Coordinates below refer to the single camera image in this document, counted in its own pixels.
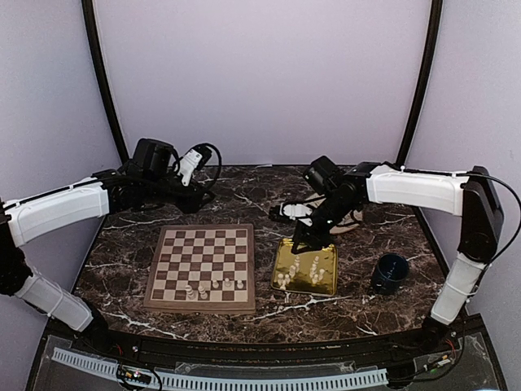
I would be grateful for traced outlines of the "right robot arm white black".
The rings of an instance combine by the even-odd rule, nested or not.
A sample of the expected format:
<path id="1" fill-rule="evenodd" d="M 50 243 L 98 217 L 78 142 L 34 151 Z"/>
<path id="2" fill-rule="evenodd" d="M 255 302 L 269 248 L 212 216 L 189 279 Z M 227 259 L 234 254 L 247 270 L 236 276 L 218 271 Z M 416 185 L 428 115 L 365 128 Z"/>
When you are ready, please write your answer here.
<path id="1" fill-rule="evenodd" d="M 482 166 L 470 171 L 407 169 L 391 163 L 362 162 L 341 169 L 326 156 L 303 174 L 321 203 L 288 201 L 280 213 L 296 222 L 293 240 L 315 251 L 331 243 L 330 231 L 364 204 L 403 204 L 459 217 L 457 256 L 415 345 L 431 354 L 447 339 L 448 326 L 478 288 L 484 272 L 505 252 L 499 245 L 504 212 L 495 186 L 501 180 Z"/>

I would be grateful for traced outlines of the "white chess queen piece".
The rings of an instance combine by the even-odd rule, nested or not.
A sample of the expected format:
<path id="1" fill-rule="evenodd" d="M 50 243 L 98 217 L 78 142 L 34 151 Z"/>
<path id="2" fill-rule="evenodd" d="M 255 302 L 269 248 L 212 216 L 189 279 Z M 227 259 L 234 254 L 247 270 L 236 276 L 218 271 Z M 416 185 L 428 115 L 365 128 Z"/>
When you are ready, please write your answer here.
<path id="1" fill-rule="evenodd" d="M 194 300 L 195 299 L 195 291 L 192 288 L 192 286 L 191 285 L 186 285 L 185 290 L 186 290 L 186 299 L 188 301 Z"/>

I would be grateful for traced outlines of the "gold metal tray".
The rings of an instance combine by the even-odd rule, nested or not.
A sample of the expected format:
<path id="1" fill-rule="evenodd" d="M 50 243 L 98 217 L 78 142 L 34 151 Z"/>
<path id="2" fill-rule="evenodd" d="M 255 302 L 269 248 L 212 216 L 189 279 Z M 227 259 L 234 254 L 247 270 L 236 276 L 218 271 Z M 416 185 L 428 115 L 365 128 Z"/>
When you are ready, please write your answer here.
<path id="1" fill-rule="evenodd" d="M 338 251 L 330 245 L 318 251 L 294 254 L 291 239 L 278 243 L 271 279 L 273 289 L 332 297 L 337 291 Z"/>

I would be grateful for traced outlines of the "wooden chess board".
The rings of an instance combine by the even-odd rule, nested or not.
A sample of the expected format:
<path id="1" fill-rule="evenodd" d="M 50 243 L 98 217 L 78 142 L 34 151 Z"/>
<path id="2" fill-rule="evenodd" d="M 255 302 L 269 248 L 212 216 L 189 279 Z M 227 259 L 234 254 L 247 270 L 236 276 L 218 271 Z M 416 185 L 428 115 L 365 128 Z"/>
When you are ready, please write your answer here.
<path id="1" fill-rule="evenodd" d="M 256 310 L 254 227 L 251 224 L 163 226 L 143 307 L 169 313 L 253 314 Z M 225 278 L 233 282 L 224 288 Z M 212 288 L 212 281 L 219 288 Z M 244 290 L 237 289 L 242 280 Z M 195 299 L 186 299 L 186 285 Z M 199 299 L 203 285 L 208 299 Z"/>

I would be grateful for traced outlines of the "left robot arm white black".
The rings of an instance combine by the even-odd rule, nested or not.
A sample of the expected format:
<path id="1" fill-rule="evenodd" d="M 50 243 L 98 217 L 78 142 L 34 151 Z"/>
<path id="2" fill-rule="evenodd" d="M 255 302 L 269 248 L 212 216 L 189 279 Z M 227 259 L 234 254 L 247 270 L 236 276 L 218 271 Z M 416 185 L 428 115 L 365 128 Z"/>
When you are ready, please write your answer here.
<path id="1" fill-rule="evenodd" d="M 138 210 L 147 204 L 174 204 L 183 213 L 196 213 L 215 197 L 211 182 L 193 178 L 217 147 L 199 143 L 179 155 L 169 143 L 142 138 L 134 154 L 118 169 L 91 174 L 73 184 L 1 204 L 1 294 L 17 297 L 75 332 L 97 355 L 115 348 L 114 336 L 94 306 L 61 288 L 31 267 L 23 246 L 58 229 L 91 218 Z"/>

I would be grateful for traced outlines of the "white chess king piece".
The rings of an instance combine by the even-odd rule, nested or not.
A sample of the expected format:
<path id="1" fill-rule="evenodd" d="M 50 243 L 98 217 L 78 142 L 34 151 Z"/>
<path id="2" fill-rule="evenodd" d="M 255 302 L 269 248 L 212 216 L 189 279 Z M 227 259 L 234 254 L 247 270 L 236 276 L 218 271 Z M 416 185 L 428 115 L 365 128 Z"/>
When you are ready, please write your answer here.
<path id="1" fill-rule="evenodd" d="M 206 301 L 208 299 L 208 293 L 206 288 L 203 285 L 198 286 L 199 299 L 201 301 Z"/>

